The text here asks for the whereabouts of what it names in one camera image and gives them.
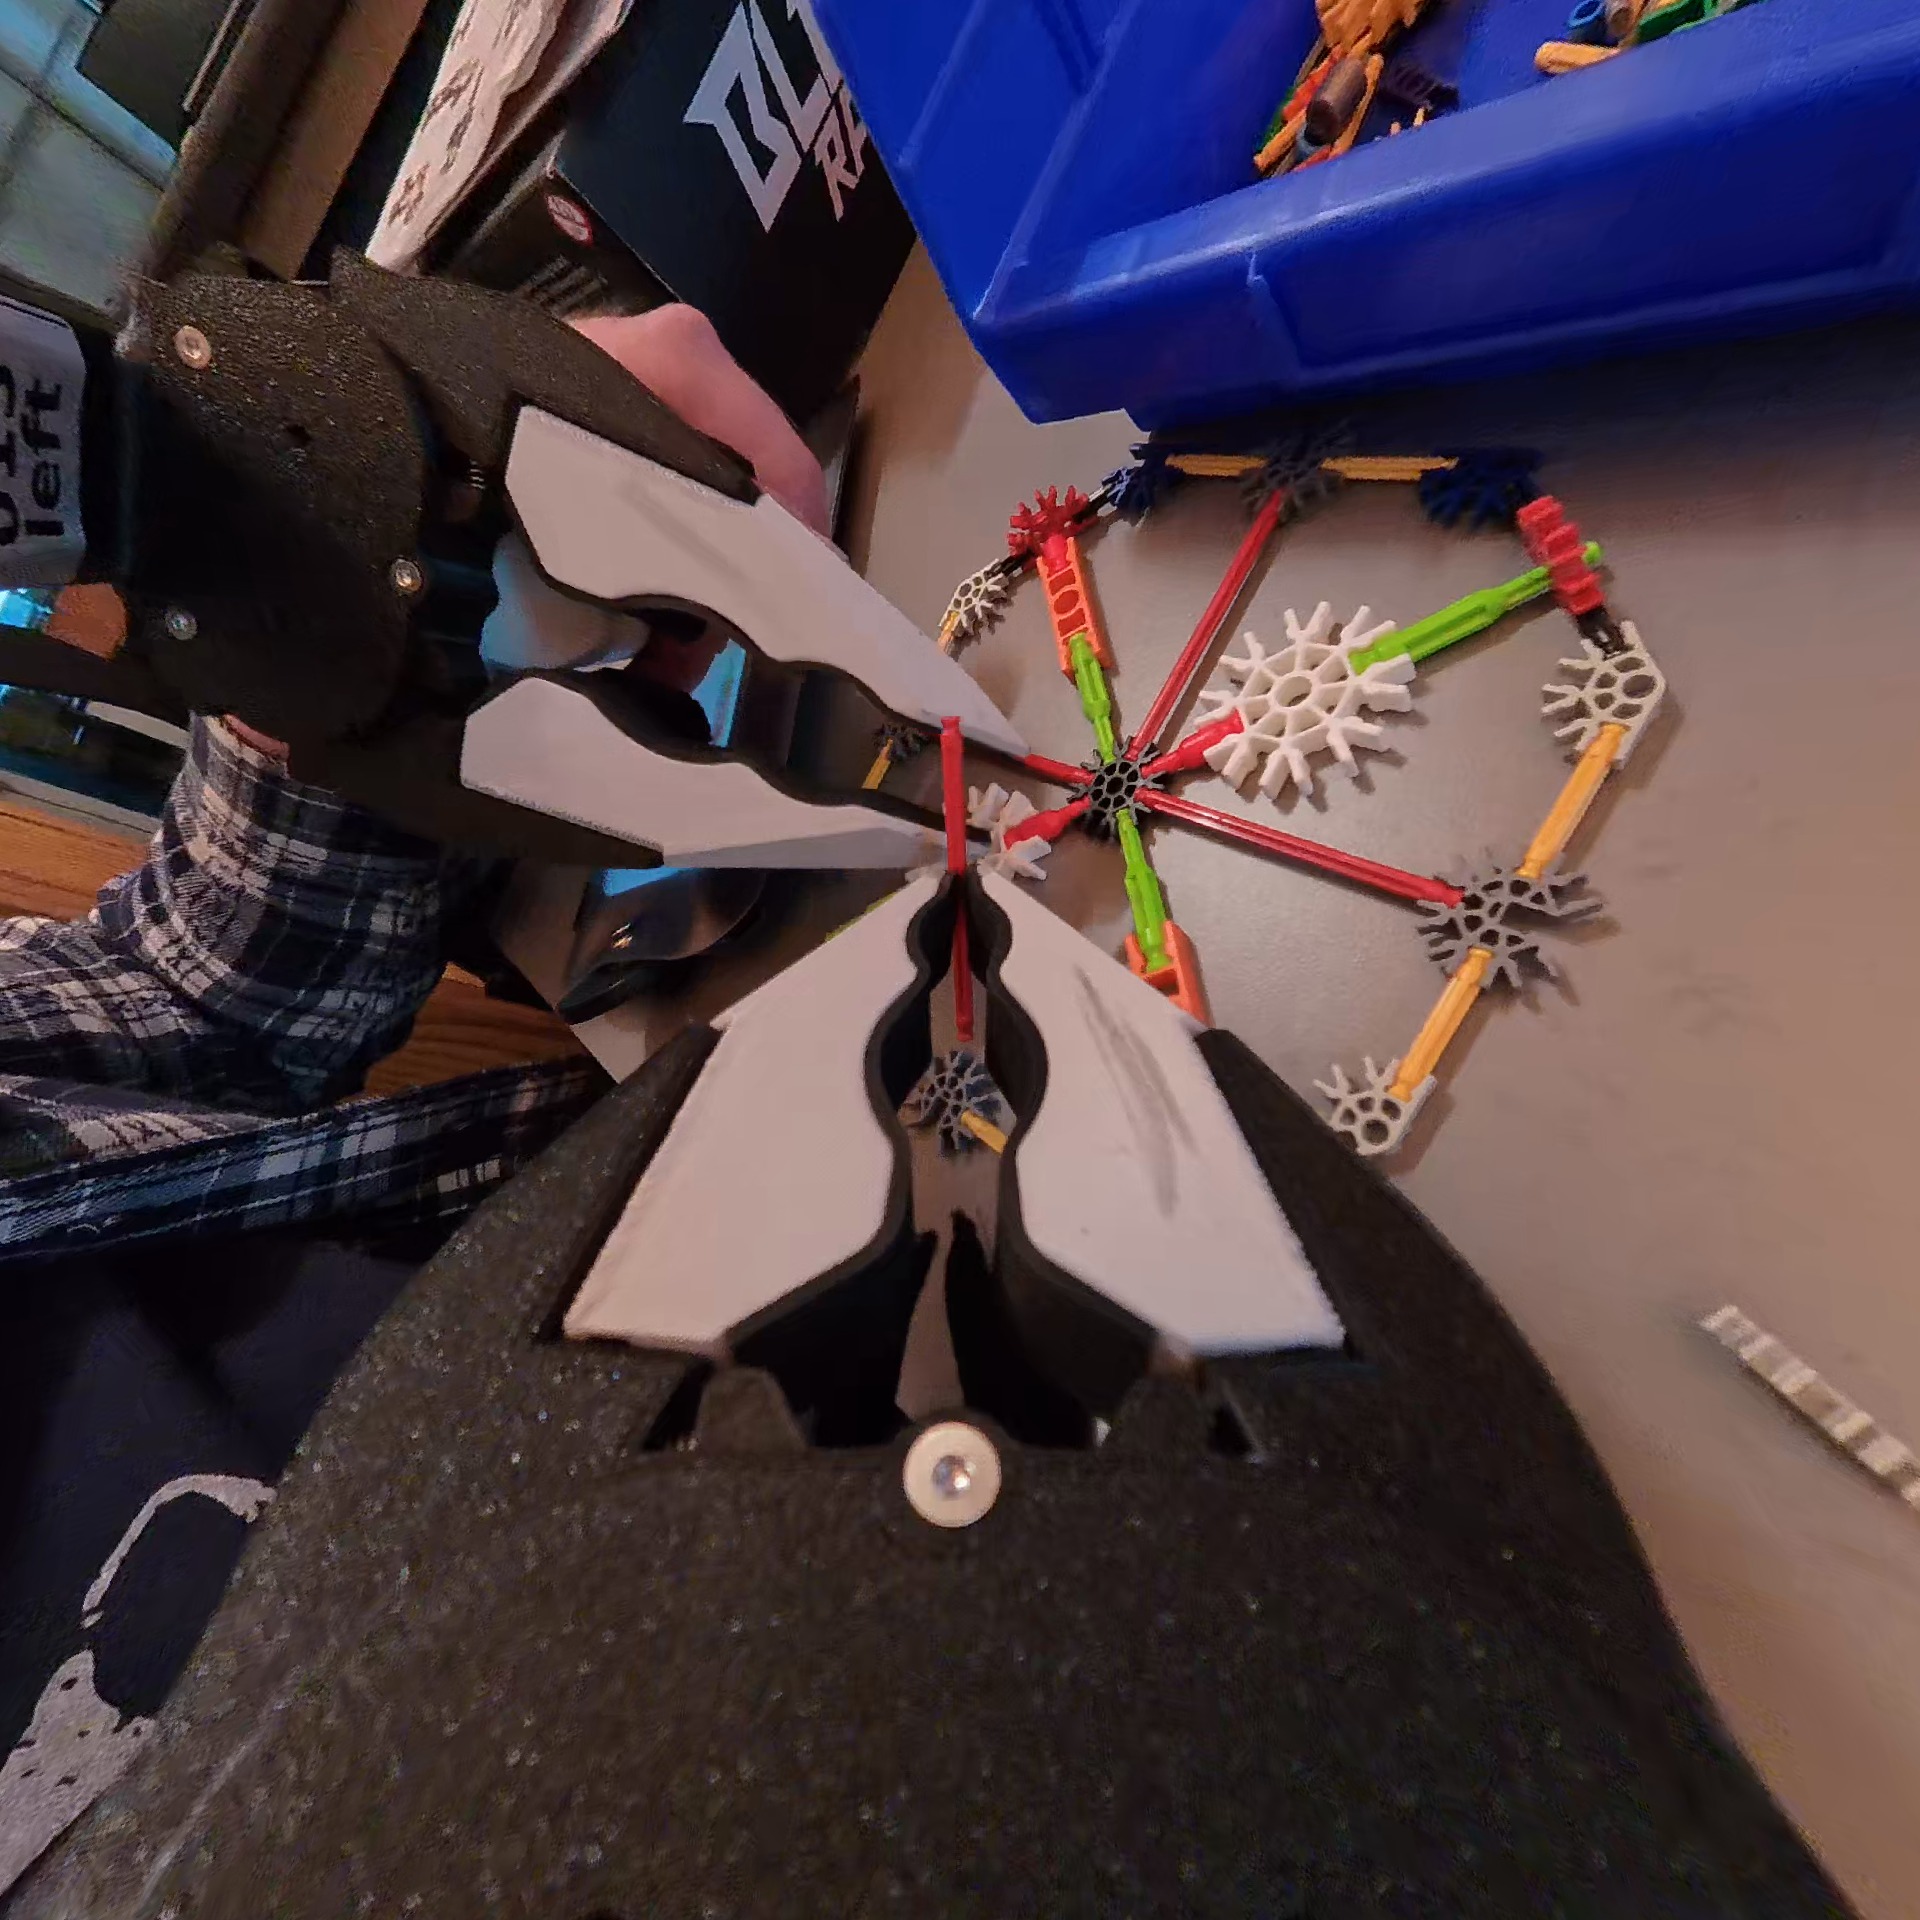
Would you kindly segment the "black printed t-shirt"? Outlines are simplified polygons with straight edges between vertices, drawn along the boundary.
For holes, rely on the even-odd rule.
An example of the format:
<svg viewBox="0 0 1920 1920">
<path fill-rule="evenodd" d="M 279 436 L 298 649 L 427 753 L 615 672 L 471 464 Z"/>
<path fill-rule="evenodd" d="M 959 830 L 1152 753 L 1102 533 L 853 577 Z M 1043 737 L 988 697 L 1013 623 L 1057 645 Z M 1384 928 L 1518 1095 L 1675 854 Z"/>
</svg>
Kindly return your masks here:
<svg viewBox="0 0 1920 1920">
<path fill-rule="evenodd" d="M 427 1248 L 244 1234 L 9 1270 L 9 1888 L 155 1746 L 316 1405 Z"/>
</svg>

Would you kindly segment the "small white toy piece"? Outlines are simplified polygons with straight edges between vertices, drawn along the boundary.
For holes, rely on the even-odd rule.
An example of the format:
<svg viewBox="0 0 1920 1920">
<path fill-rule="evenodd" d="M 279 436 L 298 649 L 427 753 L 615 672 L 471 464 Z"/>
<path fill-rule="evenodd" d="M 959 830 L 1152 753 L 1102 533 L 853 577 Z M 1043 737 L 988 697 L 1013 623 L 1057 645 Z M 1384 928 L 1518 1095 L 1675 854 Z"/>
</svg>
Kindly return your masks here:
<svg viewBox="0 0 1920 1920">
<path fill-rule="evenodd" d="M 1854 1397 L 1842 1397 L 1816 1362 L 1794 1356 L 1763 1321 L 1741 1303 L 1718 1303 L 1700 1321 L 1718 1351 L 1734 1351 L 1801 1429 L 1854 1461 L 1900 1507 L 1920 1507 L 1920 1458 L 1883 1434 Z"/>
</svg>

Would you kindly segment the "person's left forearm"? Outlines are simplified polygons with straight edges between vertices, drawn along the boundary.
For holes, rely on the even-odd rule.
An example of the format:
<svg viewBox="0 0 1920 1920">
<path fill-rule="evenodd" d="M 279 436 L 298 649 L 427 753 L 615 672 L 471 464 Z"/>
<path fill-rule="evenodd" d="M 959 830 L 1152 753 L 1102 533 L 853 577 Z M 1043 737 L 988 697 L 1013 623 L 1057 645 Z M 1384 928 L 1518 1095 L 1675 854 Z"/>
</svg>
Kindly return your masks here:
<svg viewBox="0 0 1920 1920">
<path fill-rule="evenodd" d="M 150 863 L 91 917 L 127 1069 L 260 1116 L 359 1092 L 411 1040 L 489 874 L 197 717 Z"/>
</svg>

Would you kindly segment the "smartphone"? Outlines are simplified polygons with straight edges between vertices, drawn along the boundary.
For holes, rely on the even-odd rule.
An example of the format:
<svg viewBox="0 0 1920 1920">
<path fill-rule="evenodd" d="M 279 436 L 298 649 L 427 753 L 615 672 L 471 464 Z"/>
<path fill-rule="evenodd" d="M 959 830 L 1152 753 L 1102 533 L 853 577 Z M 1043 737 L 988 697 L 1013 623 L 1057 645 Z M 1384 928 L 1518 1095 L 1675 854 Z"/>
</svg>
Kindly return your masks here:
<svg viewBox="0 0 1920 1920">
<path fill-rule="evenodd" d="M 903 762 L 927 728 L 879 723 L 853 686 L 753 686 L 745 645 L 727 637 L 691 692 L 635 678 L 640 712 L 686 745 L 792 753 L 801 766 L 853 766 L 853 737 L 878 723 L 878 753 Z M 839 866 L 602 866 L 578 910 L 558 1015 L 591 1021 L 640 994 L 680 994 L 712 954 L 766 944 L 807 891 Z"/>
</svg>

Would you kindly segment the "blue plastic bin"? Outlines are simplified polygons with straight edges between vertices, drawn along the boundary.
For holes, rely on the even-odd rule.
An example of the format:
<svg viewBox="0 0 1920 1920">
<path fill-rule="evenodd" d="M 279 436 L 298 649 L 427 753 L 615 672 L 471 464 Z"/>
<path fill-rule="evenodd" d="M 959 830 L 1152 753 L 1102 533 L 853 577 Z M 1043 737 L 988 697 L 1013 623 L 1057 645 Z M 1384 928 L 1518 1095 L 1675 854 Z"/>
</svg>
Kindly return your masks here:
<svg viewBox="0 0 1920 1920">
<path fill-rule="evenodd" d="M 1572 78 L 1438 3 L 1459 109 L 1257 177 L 1318 3 L 815 3 L 1031 420 L 1572 362 L 1913 305 L 1920 15 L 1747 3 Z"/>
</svg>

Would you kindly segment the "black toy box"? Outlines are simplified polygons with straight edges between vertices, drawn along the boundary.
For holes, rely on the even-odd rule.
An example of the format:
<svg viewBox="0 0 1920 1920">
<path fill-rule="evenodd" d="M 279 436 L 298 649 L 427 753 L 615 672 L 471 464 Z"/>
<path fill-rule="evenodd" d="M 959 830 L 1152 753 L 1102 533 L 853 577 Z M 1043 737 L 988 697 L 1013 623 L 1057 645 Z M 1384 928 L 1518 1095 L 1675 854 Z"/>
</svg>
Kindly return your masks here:
<svg viewBox="0 0 1920 1920">
<path fill-rule="evenodd" d="M 427 241 L 421 270 L 558 315 L 691 305 L 812 420 L 916 244 L 807 0 L 635 3 Z"/>
</svg>

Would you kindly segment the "red toy rod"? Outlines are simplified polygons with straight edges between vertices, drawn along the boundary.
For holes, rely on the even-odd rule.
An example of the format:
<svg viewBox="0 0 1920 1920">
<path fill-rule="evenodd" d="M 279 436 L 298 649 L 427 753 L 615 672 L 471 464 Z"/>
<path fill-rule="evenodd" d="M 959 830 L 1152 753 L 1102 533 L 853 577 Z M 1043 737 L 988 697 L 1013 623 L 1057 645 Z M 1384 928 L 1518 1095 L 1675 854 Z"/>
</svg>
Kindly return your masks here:
<svg viewBox="0 0 1920 1920">
<path fill-rule="evenodd" d="M 948 798 L 948 900 L 950 900 L 950 1029 L 977 1043 L 977 962 L 969 962 L 969 745 L 961 723 L 940 723 L 940 798 Z"/>
</svg>

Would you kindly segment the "person's left hand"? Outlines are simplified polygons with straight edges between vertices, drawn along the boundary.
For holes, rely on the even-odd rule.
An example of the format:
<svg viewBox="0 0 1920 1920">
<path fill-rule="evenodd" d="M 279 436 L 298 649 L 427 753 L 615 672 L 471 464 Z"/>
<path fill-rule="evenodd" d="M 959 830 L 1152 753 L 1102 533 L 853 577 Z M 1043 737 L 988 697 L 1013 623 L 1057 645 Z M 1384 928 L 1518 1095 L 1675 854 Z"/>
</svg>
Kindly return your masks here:
<svg viewBox="0 0 1920 1920">
<path fill-rule="evenodd" d="M 640 315 L 569 315 L 578 335 L 606 344 L 640 386 L 680 420 L 737 445 L 757 488 L 775 495 L 812 533 L 832 533 L 830 475 L 792 414 L 737 362 L 720 335 L 691 305 L 655 305 Z"/>
</svg>

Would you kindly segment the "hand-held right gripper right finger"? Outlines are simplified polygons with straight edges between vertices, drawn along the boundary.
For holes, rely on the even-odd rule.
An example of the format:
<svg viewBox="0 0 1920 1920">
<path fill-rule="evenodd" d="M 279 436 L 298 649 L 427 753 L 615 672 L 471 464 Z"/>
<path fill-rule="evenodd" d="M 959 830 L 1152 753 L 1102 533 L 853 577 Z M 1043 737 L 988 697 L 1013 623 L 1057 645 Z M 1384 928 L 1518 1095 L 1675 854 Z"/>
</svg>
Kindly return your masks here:
<svg viewBox="0 0 1920 1920">
<path fill-rule="evenodd" d="M 1019 1101 L 1000 1277 L 1040 1365 L 1342 1351 L 1211 1029 L 1006 874 L 977 874 L 988 1069 Z"/>
</svg>

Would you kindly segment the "plaid flannel shirt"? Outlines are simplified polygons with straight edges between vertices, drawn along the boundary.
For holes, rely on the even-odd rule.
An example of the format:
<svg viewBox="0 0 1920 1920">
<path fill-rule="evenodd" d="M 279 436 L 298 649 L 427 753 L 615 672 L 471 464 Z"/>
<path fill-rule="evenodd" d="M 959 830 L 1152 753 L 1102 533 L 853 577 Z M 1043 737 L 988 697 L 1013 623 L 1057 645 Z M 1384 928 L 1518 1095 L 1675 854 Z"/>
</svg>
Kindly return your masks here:
<svg viewBox="0 0 1920 1920">
<path fill-rule="evenodd" d="M 9 1076 L 0 1258 L 62 1262 L 178 1234 L 450 1220 L 602 1092 L 606 1069 L 586 1054 L 307 1116 Z"/>
</svg>

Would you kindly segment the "pile of colourful toy pieces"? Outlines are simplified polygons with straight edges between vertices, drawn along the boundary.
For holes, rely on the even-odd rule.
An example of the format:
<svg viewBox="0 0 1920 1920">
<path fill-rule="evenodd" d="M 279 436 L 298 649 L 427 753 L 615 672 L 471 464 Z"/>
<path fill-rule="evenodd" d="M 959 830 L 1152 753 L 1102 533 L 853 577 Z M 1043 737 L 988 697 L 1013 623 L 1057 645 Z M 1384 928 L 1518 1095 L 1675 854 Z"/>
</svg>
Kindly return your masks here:
<svg viewBox="0 0 1920 1920">
<path fill-rule="evenodd" d="M 1452 28 L 1435 0 L 1318 0 L 1309 50 L 1282 92 L 1250 172 L 1295 177 L 1343 159 L 1367 131 L 1405 132 L 1465 104 Z M 1579 0 L 1563 36 L 1534 46 L 1540 78 L 1599 71 L 1633 46 L 1691 36 L 1741 0 Z"/>
</svg>

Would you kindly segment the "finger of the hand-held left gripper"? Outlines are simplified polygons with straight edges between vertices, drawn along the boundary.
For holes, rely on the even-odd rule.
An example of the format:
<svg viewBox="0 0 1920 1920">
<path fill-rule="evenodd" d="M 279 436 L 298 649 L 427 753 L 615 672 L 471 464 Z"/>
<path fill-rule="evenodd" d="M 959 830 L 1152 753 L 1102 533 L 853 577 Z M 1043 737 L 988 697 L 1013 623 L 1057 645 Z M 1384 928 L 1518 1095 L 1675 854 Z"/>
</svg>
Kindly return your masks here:
<svg viewBox="0 0 1920 1920">
<path fill-rule="evenodd" d="M 948 655 L 832 537 L 779 499 L 727 499 L 649 450 L 517 408 L 504 499 L 554 588 L 610 612 L 691 607 L 775 662 L 845 666 L 879 712 L 961 723 L 961 737 L 1020 758 L 1020 728 Z"/>
<path fill-rule="evenodd" d="M 671 866 L 948 863 L 940 824 L 792 798 L 737 758 L 671 758 L 554 672 L 525 672 L 471 712 L 465 785 L 655 847 Z"/>
</svg>

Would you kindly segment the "light wooden panel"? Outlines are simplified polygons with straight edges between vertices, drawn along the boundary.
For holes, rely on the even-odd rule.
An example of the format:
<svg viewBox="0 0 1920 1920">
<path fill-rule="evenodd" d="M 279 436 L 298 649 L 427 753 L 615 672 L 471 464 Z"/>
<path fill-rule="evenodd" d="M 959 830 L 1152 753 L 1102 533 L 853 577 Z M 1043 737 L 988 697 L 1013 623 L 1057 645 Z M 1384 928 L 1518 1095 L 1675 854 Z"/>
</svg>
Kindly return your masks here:
<svg viewBox="0 0 1920 1920">
<path fill-rule="evenodd" d="M 110 874 L 127 874 L 155 824 L 97 824 L 32 792 L 0 792 L 0 917 L 83 921 Z M 373 1069 L 373 1092 L 441 1086 L 471 1069 L 563 1060 L 579 1040 L 532 1006 L 489 999 L 448 966 L 401 1050 Z"/>
</svg>

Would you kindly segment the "colourful toy wheel model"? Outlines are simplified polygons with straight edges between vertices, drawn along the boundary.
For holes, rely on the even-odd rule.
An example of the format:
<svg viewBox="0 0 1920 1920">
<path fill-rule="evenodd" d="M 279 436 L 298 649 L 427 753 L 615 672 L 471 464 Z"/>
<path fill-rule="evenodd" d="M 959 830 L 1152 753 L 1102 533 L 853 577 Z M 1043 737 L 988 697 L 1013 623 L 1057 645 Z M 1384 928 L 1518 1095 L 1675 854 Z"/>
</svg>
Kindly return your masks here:
<svg viewBox="0 0 1920 1920">
<path fill-rule="evenodd" d="M 1102 523 L 1152 515 L 1182 479 L 1235 479 L 1250 499 L 1250 529 L 1159 697 L 1135 728 L 1124 728 L 1116 649 L 1093 600 L 1088 537 Z M 1526 567 L 1413 623 L 1373 612 L 1332 614 L 1332 607 L 1302 614 L 1287 612 L 1282 645 L 1246 634 L 1238 649 L 1223 649 L 1228 614 L 1250 595 L 1282 529 L 1325 503 L 1342 488 L 1405 488 L 1438 529 L 1504 529 L 1519 537 Z M 1043 850 L 1071 830 L 1111 840 L 1124 850 L 1135 917 L 1124 962 L 1201 1021 L 1211 1021 L 1206 966 L 1201 944 L 1169 917 L 1165 874 L 1147 847 L 1152 824 L 1182 824 L 1407 905 L 1420 917 L 1428 954 L 1445 966 L 1438 1006 L 1405 1054 L 1360 1060 L 1354 1076 L 1332 1069 L 1318 1086 L 1332 1135 L 1354 1157 L 1383 1164 L 1405 1150 L 1472 1006 L 1500 985 L 1519 994 L 1526 972 L 1552 972 L 1540 928 L 1599 910 L 1592 887 L 1567 874 L 1567 847 L 1669 702 L 1654 649 L 1609 607 L 1605 547 L 1579 533 L 1554 495 L 1545 495 L 1540 460 L 1519 445 L 1354 450 L 1343 426 L 1295 426 L 1238 445 L 1175 436 L 1138 440 L 1135 460 L 1093 495 L 1040 488 L 1020 499 L 1013 511 L 1006 556 L 959 583 L 940 614 L 940 649 L 969 645 L 1030 577 L 1043 588 L 1057 666 L 1078 697 L 1093 758 L 1030 758 L 1020 766 L 1061 792 L 1061 806 L 1040 811 L 1013 785 L 969 792 L 959 772 L 959 745 L 948 745 L 948 798 L 961 798 L 969 830 L 988 831 L 988 866 L 1040 880 Z M 1572 623 L 1572 655 L 1563 655 L 1545 678 L 1545 728 L 1572 766 L 1519 854 L 1478 854 L 1465 874 L 1413 874 L 1184 798 L 1184 782 L 1201 772 L 1264 798 L 1309 798 L 1318 772 L 1354 772 L 1354 758 L 1384 745 L 1384 717 L 1413 702 L 1420 662 L 1545 600 Z"/>
</svg>

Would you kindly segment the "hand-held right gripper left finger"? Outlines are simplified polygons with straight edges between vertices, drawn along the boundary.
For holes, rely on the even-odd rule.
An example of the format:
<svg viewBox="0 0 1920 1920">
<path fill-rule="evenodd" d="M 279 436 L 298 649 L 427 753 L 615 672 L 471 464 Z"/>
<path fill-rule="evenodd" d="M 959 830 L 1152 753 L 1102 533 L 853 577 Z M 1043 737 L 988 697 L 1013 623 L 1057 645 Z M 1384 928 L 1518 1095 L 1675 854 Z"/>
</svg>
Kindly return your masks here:
<svg viewBox="0 0 1920 1920">
<path fill-rule="evenodd" d="M 718 1015 L 635 1196 L 606 1234 L 569 1341 L 745 1356 L 775 1316 L 845 1284 L 911 1225 L 900 1101 L 934 1060 L 950 874 L 916 874 Z"/>
</svg>

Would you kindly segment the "white instruction booklet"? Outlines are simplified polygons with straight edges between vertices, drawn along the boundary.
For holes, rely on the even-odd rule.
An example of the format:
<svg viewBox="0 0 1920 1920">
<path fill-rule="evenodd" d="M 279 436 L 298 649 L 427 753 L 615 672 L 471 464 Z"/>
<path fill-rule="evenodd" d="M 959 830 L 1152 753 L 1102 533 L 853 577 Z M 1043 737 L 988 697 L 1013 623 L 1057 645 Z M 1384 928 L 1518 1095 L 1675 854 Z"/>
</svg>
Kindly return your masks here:
<svg viewBox="0 0 1920 1920">
<path fill-rule="evenodd" d="M 417 270 L 471 184 L 586 71 L 630 0 L 471 0 L 373 230 L 373 264 Z"/>
</svg>

